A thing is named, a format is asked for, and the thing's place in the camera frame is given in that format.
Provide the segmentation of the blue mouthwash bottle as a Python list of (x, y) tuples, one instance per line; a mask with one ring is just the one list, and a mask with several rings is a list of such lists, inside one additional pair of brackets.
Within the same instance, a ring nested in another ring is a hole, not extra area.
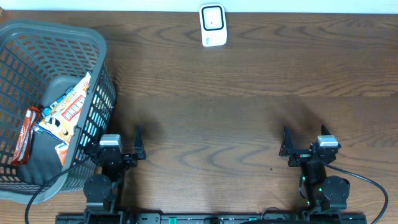
[(39, 121), (37, 122), (37, 124), (34, 125), (33, 127), (33, 131), (35, 133), (42, 133), (43, 131), (39, 128), (38, 123), (44, 119), (48, 114), (50, 114), (50, 112), (73, 90), (73, 87), (70, 86), (69, 88), (67, 88), (64, 92), (63, 95), (59, 96), (53, 103), (51, 103), (49, 106), (46, 107), (41, 107), (41, 118), (39, 119)]

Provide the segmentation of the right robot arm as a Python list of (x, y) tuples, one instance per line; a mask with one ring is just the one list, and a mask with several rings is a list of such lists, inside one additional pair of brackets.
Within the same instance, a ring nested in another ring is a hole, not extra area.
[(341, 145), (326, 126), (321, 135), (307, 149), (294, 146), (288, 127), (284, 127), (280, 157), (288, 157), (289, 167), (300, 167), (299, 192), (307, 200), (308, 209), (299, 217), (310, 223), (342, 223), (342, 211), (347, 208), (350, 182), (342, 177), (326, 174), (326, 166), (336, 159)]

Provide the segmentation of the large yellow snack bag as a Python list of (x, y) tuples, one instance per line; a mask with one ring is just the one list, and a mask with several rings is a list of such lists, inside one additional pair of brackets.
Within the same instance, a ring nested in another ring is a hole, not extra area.
[(39, 129), (49, 133), (64, 144), (69, 145), (74, 135), (74, 128), (83, 109), (86, 91), (90, 87), (90, 79), (91, 72), (89, 71), (75, 85), (73, 90), (38, 124)]

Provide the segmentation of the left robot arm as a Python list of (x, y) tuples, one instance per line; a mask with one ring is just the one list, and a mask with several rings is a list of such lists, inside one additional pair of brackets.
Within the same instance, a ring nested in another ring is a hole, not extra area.
[(126, 172), (146, 159), (141, 139), (141, 129), (136, 128), (133, 137), (133, 152), (122, 152), (121, 136), (104, 134), (86, 151), (91, 161), (101, 167), (101, 173), (88, 178), (83, 192), (86, 209), (84, 223), (134, 223), (134, 215), (121, 206)]

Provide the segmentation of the small orange snack packet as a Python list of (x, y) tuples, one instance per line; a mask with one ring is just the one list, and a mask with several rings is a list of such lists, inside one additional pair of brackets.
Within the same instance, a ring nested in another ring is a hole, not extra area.
[(60, 159), (61, 165), (64, 165), (68, 152), (68, 145), (65, 143), (60, 143), (55, 146), (55, 151), (58, 155), (58, 158)]

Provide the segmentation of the red orange snack bar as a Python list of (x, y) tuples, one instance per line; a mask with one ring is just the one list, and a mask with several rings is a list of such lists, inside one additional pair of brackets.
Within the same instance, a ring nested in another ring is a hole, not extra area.
[(27, 108), (25, 112), (24, 122), (17, 138), (17, 143), (11, 162), (12, 165), (23, 165), (26, 164), (29, 160), (30, 142), (33, 135), (33, 127), (39, 118), (40, 110), (38, 108), (34, 106), (30, 106)]

